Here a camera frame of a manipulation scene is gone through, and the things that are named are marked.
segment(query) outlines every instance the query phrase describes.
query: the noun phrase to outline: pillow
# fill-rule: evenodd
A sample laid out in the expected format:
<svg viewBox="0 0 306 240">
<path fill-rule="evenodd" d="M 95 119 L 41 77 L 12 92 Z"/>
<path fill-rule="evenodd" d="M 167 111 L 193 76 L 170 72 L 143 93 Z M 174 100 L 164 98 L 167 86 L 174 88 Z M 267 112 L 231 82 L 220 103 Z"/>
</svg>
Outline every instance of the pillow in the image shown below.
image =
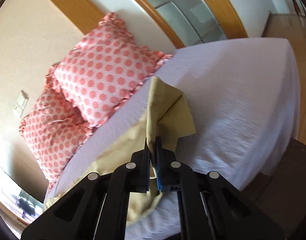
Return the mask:
<svg viewBox="0 0 306 240">
<path fill-rule="evenodd" d="M 20 134 L 53 185 L 78 147 L 92 134 L 76 107 L 48 84 L 31 113 L 22 119 Z"/>
<path fill-rule="evenodd" d="M 90 127 L 99 127 L 170 57 L 136 46 L 124 20 L 109 13 L 50 75 L 53 89 L 62 89 Z"/>
</svg>

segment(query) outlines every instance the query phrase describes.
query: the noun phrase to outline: wall outlet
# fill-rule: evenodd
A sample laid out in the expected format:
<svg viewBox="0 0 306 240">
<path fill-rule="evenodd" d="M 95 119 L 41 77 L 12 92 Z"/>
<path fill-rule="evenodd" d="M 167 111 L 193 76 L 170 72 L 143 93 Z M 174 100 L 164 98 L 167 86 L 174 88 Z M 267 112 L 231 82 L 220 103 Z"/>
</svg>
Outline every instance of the wall outlet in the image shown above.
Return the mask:
<svg viewBox="0 0 306 240">
<path fill-rule="evenodd" d="M 16 117 L 21 118 L 23 114 L 23 109 L 17 103 L 15 103 L 15 108 L 13 109 L 13 113 Z"/>
<path fill-rule="evenodd" d="M 21 91 L 18 99 L 16 100 L 16 103 L 20 106 L 21 109 L 24 109 L 27 102 L 28 102 L 28 99 L 26 98 L 23 91 Z"/>
</svg>

